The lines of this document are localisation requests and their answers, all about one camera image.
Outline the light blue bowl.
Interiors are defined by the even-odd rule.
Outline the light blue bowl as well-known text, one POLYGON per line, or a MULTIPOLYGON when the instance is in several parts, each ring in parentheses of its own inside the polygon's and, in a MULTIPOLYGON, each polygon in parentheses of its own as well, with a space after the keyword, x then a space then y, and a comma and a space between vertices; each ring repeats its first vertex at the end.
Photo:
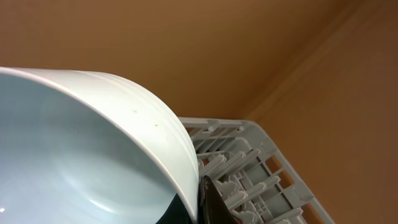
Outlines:
POLYGON ((2 223, 198 221, 198 163, 177 115, 123 77, 1 69, 2 223))

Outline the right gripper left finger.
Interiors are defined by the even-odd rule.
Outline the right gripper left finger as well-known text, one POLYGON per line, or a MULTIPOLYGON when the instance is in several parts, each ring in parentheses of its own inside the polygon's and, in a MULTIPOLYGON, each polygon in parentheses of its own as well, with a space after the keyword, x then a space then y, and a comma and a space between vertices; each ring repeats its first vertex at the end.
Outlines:
POLYGON ((156 224, 192 224, 192 220, 178 194, 156 224))

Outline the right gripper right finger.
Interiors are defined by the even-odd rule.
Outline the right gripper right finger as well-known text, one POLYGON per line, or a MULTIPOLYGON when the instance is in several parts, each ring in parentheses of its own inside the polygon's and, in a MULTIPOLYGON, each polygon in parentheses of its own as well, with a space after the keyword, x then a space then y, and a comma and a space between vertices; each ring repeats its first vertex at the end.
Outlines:
POLYGON ((207 175, 200 179, 198 188, 198 222, 199 224, 238 224, 207 175))

